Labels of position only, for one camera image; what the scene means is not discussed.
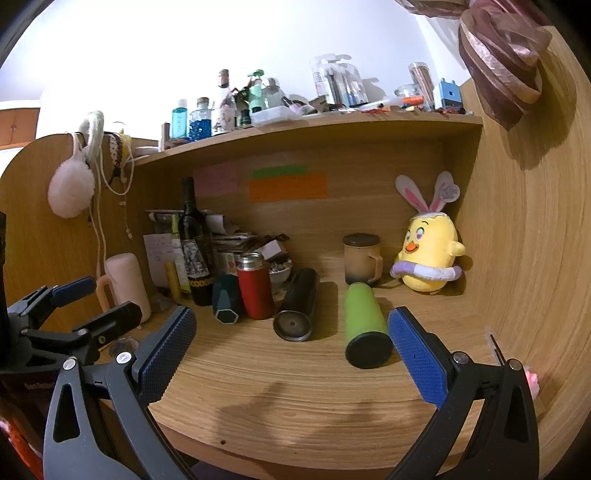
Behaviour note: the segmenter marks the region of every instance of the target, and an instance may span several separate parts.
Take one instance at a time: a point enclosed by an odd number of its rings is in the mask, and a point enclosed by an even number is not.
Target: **green bottle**
[[[178,282],[181,285],[181,292],[190,294],[191,288],[189,286],[189,278],[187,276],[187,269],[184,265],[183,247],[181,246],[181,236],[178,232],[178,215],[173,215],[173,251],[174,251],[174,266],[177,268]]]
[[[251,78],[251,86],[248,89],[248,108],[251,111],[251,115],[253,113],[257,113],[263,110],[261,77],[264,74],[265,72],[263,72],[262,70],[256,70],[253,72],[252,75],[249,75],[249,77]]]
[[[365,283],[353,283],[345,293],[345,331],[345,357],[354,367],[376,368],[390,358],[388,325],[373,289]]]

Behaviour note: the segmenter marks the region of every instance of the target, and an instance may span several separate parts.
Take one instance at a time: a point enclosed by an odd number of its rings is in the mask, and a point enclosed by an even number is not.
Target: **bottle with blue beads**
[[[189,115],[189,138],[192,142],[212,136],[212,112],[209,98],[199,97],[197,108]]]

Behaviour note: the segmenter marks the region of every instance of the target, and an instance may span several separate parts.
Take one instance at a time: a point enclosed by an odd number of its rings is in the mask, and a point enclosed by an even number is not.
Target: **green water bottle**
[[[347,347],[345,357],[357,368],[376,368],[392,355],[388,325],[365,283],[353,283],[345,294],[345,326]]]

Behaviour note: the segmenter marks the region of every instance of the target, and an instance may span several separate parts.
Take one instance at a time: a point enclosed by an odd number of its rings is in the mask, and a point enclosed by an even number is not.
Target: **orange beak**
[[[409,244],[406,246],[405,250],[406,250],[406,253],[408,253],[408,254],[411,254],[411,253],[413,253],[414,251],[418,250],[418,244],[416,244],[415,242],[410,242],[410,243],[409,243]]]

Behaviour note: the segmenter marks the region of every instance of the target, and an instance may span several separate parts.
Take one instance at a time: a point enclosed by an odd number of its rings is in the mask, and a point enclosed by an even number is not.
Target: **yellow plush toy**
[[[452,174],[442,172],[435,183],[435,195],[429,207],[416,184],[406,175],[396,178],[396,189],[418,215],[411,218],[402,250],[390,270],[394,278],[415,291],[436,293],[448,282],[457,280],[462,269],[453,265],[466,248],[457,241],[452,220],[441,210],[446,203],[460,196],[460,189],[453,183]]]

